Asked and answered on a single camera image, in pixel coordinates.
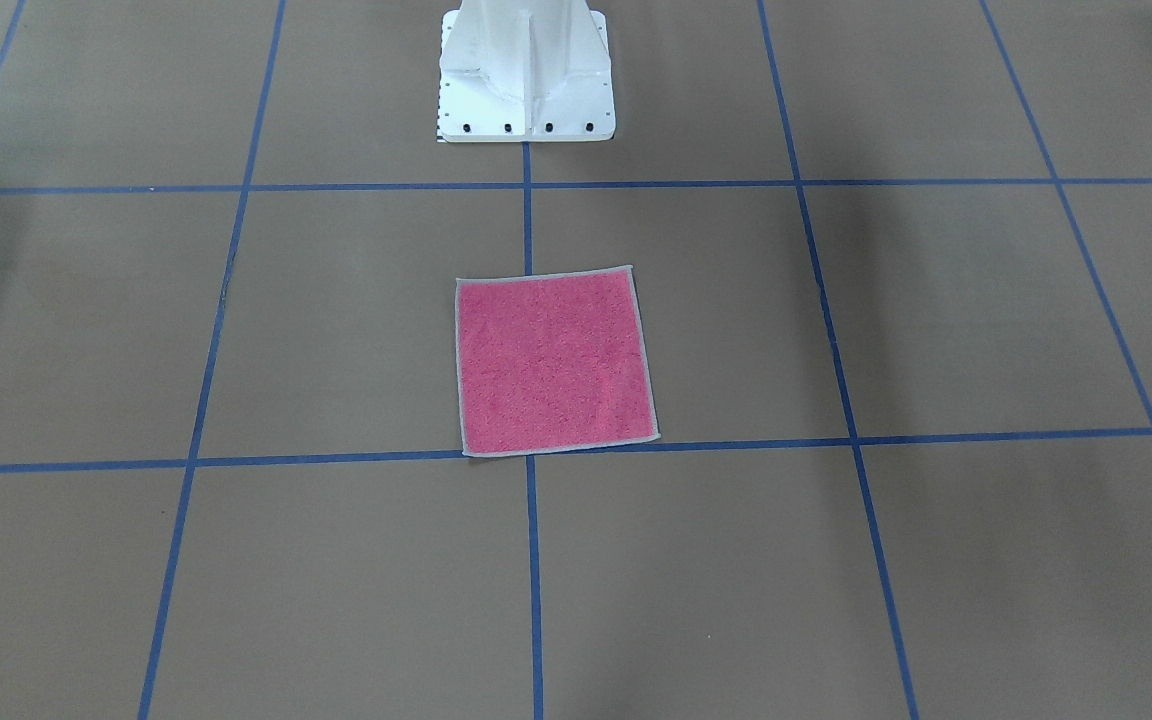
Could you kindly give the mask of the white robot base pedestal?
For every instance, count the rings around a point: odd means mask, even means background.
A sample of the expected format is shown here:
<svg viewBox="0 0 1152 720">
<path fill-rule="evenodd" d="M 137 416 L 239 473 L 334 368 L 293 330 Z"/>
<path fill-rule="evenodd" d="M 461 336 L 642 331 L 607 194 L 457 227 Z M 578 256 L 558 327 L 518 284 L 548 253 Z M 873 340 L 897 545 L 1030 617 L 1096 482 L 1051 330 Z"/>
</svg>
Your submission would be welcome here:
<svg viewBox="0 0 1152 720">
<path fill-rule="evenodd" d="M 616 135 L 607 17 L 585 1 L 462 1 L 444 14 L 435 141 Z"/>
</svg>

